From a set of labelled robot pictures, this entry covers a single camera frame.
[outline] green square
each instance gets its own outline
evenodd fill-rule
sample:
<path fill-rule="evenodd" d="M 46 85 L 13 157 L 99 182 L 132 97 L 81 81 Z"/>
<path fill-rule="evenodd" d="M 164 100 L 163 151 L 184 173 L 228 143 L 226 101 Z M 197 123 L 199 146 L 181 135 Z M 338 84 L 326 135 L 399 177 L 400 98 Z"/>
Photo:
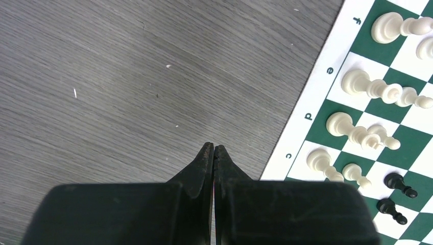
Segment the green square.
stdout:
<path fill-rule="evenodd" d="M 422 11 L 421 16 L 428 16 L 433 18 L 433 1 L 428 1 L 427 5 L 424 8 L 424 11 Z"/>
<path fill-rule="evenodd" d="M 433 214 L 419 213 L 400 239 L 422 241 L 431 231 Z"/>
<path fill-rule="evenodd" d="M 383 149 L 377 161 L 406 170 L 431 140 L 431 135 L 403 125 L 398 126 L 393 137 L 400 140 L 401 147 L 397 150 Z"/>
<path fill-rule="evenodd" d="M 294 179 L 294 178 L 285 177 L 284 181 L 303 181 L 303 180 L 297 180 L 297 179 Z"/>
<path fill-rule="evenodd" d="M 356 156 L 356 155 L 352 155 L 350 153 L 347 152 L 341 152 L 339 154 L 339 156 L 337 157 L 337 159 L 335 160 L 334 163 L 334 167 L 335 169 L 342 173 L 343 172 L 343 168 L 349 164 L 349 163 L 355 163 L 358 166 L 361 167 L 362 171 L 363 171 L 363 175 L 366 175 L 368 173 L 368 171 L 370 171 L 371 167 L 374 164 L 373 160 L 364 158 L 364 157 L 360 157 L 360 156 Z M 356 181 L 349 181 L 344 179 L 344 183 L 348 183 L 350 185 L 353 185 L 356 189 L 358 189 L 359 185 L 356 183 Z"/>
<path fill-rule="evenodd" d="M 380 245 L 394 245 L 397 239 L 379 233 Z"/>
<path fill-rule="evenodd" d="M 305 140 L 341 150 L 347 141 L 347 136 L 344 135 L 341 137 L 335 137 L 332 136 L 326 129 L 326 121 L 332 114 L 336 112 L 345 112 L 349 114 L 353 119 L 354 125 L 358 122 L 359 118 L 363 114 L 362 111 L 356 110 L 352 107 L 348 107 L 334 101 L 325 100 L 320 107 L 320 110 L 314 119 L 314 122 Z"/>
<path fill-rule="evenodd" d="M 374 60 L 386 66 L 390 66 L 396 57 L 398 51 L 403 45 L 406 37 L 400 36 L 395 41 L 388 44 L 377 43 L 371 37 L 371 27 L 375 20 L 383 14 L 397 12 L 403 19 L 409 17 L 418 18 L 419 15 L 412 13 L 400 6 L 397 6 L 387 0 L 376 0 L 364 21 L 350 51 L 368 59 Z"/>
<path fill-rule="evenodd" d="M 368 211 L 371 214 L 371 220 L 373 220 L 376 217 L 377 213 L 379 212 L 379 210 L 377 210 L 376 208 L 377 202 L 379 202 L 379 200 L 368 198 L 368 197 L 363 197 L 363 198 L 367 205 Z"/>
<path fill-rule="evenodd" d="M 433 195 L 433 179 L 412 171 L 408 171 L 403 178 L 404 184 L 416 190 L 418 196 L 412 199 L 401 193 L 401 190 L 394 190 L 390 198 L 400 206 L 420 212 Z"/>
<path fill-rule="evenodd" d="M 411 77 L 392 68 L 388 69 L 388 72 L 387 74 L 385 74 L 383 80 L 385 80 L 387 84 L 398 83 L 402 87 L 413 87 L 418 92 L 418 94 L 426 85 L 426 82 Z M 410 106 L 399 107 L 395 104 L 385 104 L 381 99 L 376 99 L 370 100 L 365 112 L 399 124 L 401 123 L 401 121 L 403 121 L 404 116 L 406 116 L 406 113 L 409 111 L 410 108 Z"/>

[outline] white bishop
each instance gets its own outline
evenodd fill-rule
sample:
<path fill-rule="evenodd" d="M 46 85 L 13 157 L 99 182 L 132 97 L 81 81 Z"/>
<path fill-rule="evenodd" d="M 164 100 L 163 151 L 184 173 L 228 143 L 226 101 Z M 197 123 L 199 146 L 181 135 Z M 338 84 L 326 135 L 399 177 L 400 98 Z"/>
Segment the white bishop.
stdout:
<path fill-rule="evenodd" d="M 330 181 L 343 182 L 343 175 L 331 166 L 331 156 L 322 149 L 312 151 L 307 157 L 307 165 L 314 171 L 323 172 Z"/>
<path fill-rule="evenodd" d="M 378 43 L 390 43 L 400 35 L 425 35 L 433 30 L 433 19 L 421 17 L 419 19 L 403 17 L 399 13 L 391 12 L 377 18 L 371 28 L 371 36 Z"/>

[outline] chess piece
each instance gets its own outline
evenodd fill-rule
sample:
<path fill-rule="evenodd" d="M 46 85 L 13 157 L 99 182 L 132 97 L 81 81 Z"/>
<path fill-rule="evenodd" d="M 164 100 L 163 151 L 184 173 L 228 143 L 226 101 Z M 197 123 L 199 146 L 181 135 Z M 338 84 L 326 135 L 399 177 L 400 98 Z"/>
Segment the chess piece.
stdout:
<path fill-rule="evenodd" d="M 390 173 L 385 176 L 383 182 L 389 189 L 401 190 L 403 194 L 410 198 L 416 198 L 418 193 L 416 190 L 412 189 L 410 186 L 406 186 L 403 181 L 403 176 L 398 173 Z"/>
<path fill-rule="evenodd" d="M 399 107 L 406 107 L 415 105 L 423 109 L 429 109 L 433 107 L 433 99 L 423 95 L 418 96 L 415 88 L 404 87 L 401 97 L 395 102 Z"/>
<path fill-rule="evenodd" d="M 346 180 L 354 180 L 362 188 L 368 188 L 371 186 L 371 182 L 364 176 L 361 175 L 361 167 L 355 163 L 349 163 L 343 168 L 343 176 Z"/>
<path fill-rule="evenodd" d="M 331 115 L 326 121 L 326 129 L 333 136 L 347 135 L 350 142 L 360 144 L 363 149 L 377 149 L 380 146 L 379 135 L 369 134 L 362 126 L 355 127 L 350 115 L 344 112 Z"/>
<path fill-rule="evenodd" d="M 403 20 L 400 14 L 391 12 L 377 18 L 371 27 L 371 37 L 378 43 L 390 43 L 400 35 L 424 35 L 433 30 L 433 19 L 421 17 Z"/>
<path fill-rule="evenodd" d="M 350 95 L 358 95 L 366 92 L 372 99 L 381 98 L 384 103 L 395 103 L 401 96 L 403 88 L 400 84 L 386 84 L 384 80 L 370 81 L 370 76 L 363 70 L 351 70 L 342 80 L 342 89 Z"/>
<path fill-rule="evenodd" d="M 421 60 L 433 60 L 433 37 L 420 42 L 417 47 L 417 57 Z"/>
<path fill-rule="evenodd" d="M 331 156 L 322 149 L 311 152 L 307 157 L 307 165 L 314 171 L 321 171 L 330 181 L 343 182 L 343 175 L 331 166 Z"/>
<path fill-rule="evenodd" d="M 383 143 L 385 147 L 391 150 L 397 150 L 400 148 L 400 141 L 394 137 L 387 135 L 387 130 L 380 125 L 373 125 L 368 128 L 367 132 L 369 134 L 377 134 L 380 137 L 380 142 Z"/>
<path fill-rule="evenodd" d="M 407 218 L 395 210 L 395 203 L 391 201 L 391 199 L 385 198 L 380 200 L 377 202 L 376 208 L 381 213 L 392 215 L 393 219 L 397 221 L 397 223 L 401 225 L 407 224 Z"/>

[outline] white square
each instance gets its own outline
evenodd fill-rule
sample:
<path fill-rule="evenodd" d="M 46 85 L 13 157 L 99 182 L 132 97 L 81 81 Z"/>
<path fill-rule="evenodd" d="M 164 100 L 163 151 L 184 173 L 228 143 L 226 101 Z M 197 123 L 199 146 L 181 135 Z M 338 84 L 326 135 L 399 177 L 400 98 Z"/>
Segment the white square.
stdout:
<path fill-rule="evenodd" d="M 433 152 L 433 138 L 422 150 L 409 171 L 427 176 L 433 179 L 433 165 L 431 164 L 431 153 Z"/>
<path fill-rule="evenodd" d="M 373 125 L 383 126 L 387 130 L 388 136 L 393 135 L 399 126 L 399 124 L 395 122 L 383 119 L 381 117 L 366 112 L 361 115 L 361 118 L 355 126 L 363 126 L 368 130 L 368 128 Z M 378 149 L 362 149 L 361 145 L 352 143 L 348 140 L 344 145 L 342 151 L 376 161 L 380 153 L 382 153 L 383 149 L 384 148 L 382 146 Z"/>
<path fill-rule="evenodd" d="M 367 96 L 367 94 L 363 93 L 360 95 L 349 95 L 341 88 L 341 80 L 344 75 L 348 71 L 354 69 L 361 69 L 365 71 L 370 76 L 370 80 L 373 81 L 375 79 L 383 79 L 389 67 L 352 52 L 349 52 L 347 55 L 347 58 L 341 67 L 341 70 L 338 73 L 331 90 L 329 91 L 327 99 L 349 107 L 353 107 L 360 111 L 364 111 L 370 102 L 370 98 Z"/>
<path fill-rule="evenodd" d="M 418 212 L 400 205 L 395 205 L 395 209 L 397 210 L 397 212 L 404 214 L 404 217 L 407 218 L 406 225 L 402 226 L 401 224 L 393 220 L 391 215 L 381 212 L 377 213 L 377 215 L 374 217 L 373 223 L 376 226 L 377 232 L 392 237 L 394 239 L 399 239 L 414 221 L 414 219 L 418 215 Z"/>
<path fill-rule="evenodd" d="M 421 209 L 421 213 L 433 213 L 433 196 L 428 200 L 425 206 Z"/>
<path fill-rule="evenodd" d="M 371 187 L 367 189 L 359 188 L 359 192 L 361 195 L 373 199 L 380 200 L 388 198 L 394 189 L 389 189 L 385 186 L 383 179 L 387 174 L 394 172 L 404 176 L 407 173 L 407 170 L 381 162 L 375 162 L 366 175 L 367 179 L 371 181 Z"/>
<path fill-rule="evenodd" d="M 414 241 L 414 240 L 398 240 L 394 245 L 419 245 L 420 241 Z"/>
<path fill-rule="evenodd" d="M 404 9 L 407 9 L 411 12 L 414 12 L 418 15 L 422 13 L 425 6 L 428 3 L 428 0 L 388 0 L 389 2 L 394 3 L 395 5 L 398 5 Z"/>
<path fill-rule="evenodd" d="M 427 244 L 433 244 L 433 229 L 429 232 L 429 234 L 422 240 Z"/>
<path fill-rule="evenodd" d="M 409 35 L 406 37 L 403 46 L 391 64 L 391 68 L 427 82 L 433 75 L 433 60 L 419 59 L 416 51 L 420 42 L 428 37 L 433 37 L 433 32 L 423 36 Z"/>
<path fill-rule="evenodd" d="M 308 155 L 317 149 L 326 150 L 331 156 L 331 165 L 334 165 L 335 160 L 339 156 L 339 150 L 334 148 L 326 147 L 321 144 L 316 144 L 310 141 L 304 141 L 304 144 L 299 151 L 292 168 L 289 170 L 287 177 L 297 179 L 297 180 L 312 180 L 312 181 L 324 181 L 326 177 L 323 172 L 314 171 L 310 169 L 307 165 Z"/>
<path fill-rule="evenodd" d="M 427 83 L 419 95 L 433 97 L 433 84 Z M 420 107 L 411 105 L 411 108 L 407 112 L 406 116 L 404 116 L 401 124 L 409 128 L 433 135 L 433 127 L 431 126 L 431 122 L 433 122 L 433 108 L 422 109 Z"/>

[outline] vinyl chess mat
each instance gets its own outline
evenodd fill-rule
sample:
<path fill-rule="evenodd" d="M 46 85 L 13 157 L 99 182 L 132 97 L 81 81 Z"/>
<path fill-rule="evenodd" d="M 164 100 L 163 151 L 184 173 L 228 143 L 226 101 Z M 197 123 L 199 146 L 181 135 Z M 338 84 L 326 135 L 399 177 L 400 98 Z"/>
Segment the vinyl chess mat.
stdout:
<path fill-rule="evenodd" d="M 372 182 L 371 188 L 362 189 L 355 181 L 345 180 L 364 196 L 382 244 L 433 244 L 433 108 L 398 107 L 341 89 L 346 72 L 362 69 L 372 80 L 413 87 L 419 95 L 433 97 L 433 62 L 416 56 L 418 44 L 432 37 L 433 31 L 379 44 L 371 37 L 371 27 L 388 12 L 397 12 L 403 19 L 433 17 L 433 0 L 345 1 L 261 180 L 325 181 L 323 173 L 306 164 L 311 151 L 324 149 L 338 172 L 356 163 Z M 347 136 L 330 135 L 326 121 L 335 112 L 349 114 L 355 126 L 384 126 L 401 147 L 363 150 Z M 405 184 L 418 192 L 415 199 L 384 185 L 384 177 L 392 172 L 401 174 Z M 396 210 L 408 220 L 406 225 L 376 209 L 383 198 L 396 203 Z"/>

